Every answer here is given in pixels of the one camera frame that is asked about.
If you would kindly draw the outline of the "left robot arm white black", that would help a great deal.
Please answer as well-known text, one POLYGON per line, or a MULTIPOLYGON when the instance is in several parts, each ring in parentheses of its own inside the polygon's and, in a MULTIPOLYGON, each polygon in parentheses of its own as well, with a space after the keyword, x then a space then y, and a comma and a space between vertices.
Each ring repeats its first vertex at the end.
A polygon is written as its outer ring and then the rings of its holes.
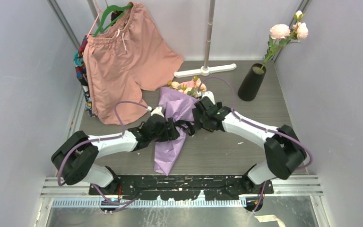
POLYGON ((117 176, 110 168, 96 165, 97 158, 137 151, 146 148, 153 140, 167 142, 179 135, 172 118, 154 114, 138 127, 104 137, 77 131, 54 152, 51 162, 60 174, 60 185, 88 182, 104 188, 113 186, 117 176))

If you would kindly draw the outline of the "black ribbon gold lettering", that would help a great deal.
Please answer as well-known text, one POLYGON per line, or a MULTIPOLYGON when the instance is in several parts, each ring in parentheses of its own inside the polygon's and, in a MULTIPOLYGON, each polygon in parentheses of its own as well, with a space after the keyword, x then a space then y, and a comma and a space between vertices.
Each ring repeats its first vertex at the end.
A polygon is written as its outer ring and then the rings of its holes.
POLYGON ((196 133, 194 122, 185 121, 185 120, 177 120, 174 125, 175 127, 181 128, 184 130, 189 136, 193 136, 196 133))

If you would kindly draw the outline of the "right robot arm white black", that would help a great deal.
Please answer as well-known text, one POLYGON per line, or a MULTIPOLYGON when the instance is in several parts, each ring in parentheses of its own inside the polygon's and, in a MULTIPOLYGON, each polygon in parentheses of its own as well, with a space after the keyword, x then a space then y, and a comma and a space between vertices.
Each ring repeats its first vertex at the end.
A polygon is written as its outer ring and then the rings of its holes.
POLYGON ((199 129, 232 133, 264 150, 266 160, 254 165, 246 174, 253 184, 259 185, 274 178, 286 180, 307 158, 303 144, 289 125, 274 127, 261 124, 223 106, 221 102, 214 103, 208 96, 194 105, 192 113, 199 129))

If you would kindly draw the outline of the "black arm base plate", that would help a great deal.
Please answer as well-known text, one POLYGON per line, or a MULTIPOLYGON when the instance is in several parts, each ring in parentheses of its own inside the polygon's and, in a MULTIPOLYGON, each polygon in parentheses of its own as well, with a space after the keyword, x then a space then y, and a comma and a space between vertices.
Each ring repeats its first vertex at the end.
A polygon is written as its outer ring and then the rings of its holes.
POLYGON ((203 193, 207 201, 227 201, 244 194, 273 194, 274 189, 270 180, 265 185, 256 185, 246 175, 118 175, 109 186, 92 186, 89 190, 90 195, 101 192, 125 200, 185 201, 196 200, 203 193))

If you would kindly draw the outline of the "purple paper flower bouquet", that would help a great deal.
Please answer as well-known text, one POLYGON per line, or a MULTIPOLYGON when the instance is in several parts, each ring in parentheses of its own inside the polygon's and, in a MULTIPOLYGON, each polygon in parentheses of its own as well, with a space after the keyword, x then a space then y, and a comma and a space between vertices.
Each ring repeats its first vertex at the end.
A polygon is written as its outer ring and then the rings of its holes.
POLYGON ((160 89, 159 106, 164 108, 164 117, 175 139, 155 144, 154 171, 169 175, 188 136, 195 134, 192 109, 198 100, 197 89, 204 92, 206 85, 194 76, 187 82, 170 81, 168 87, 160 89))

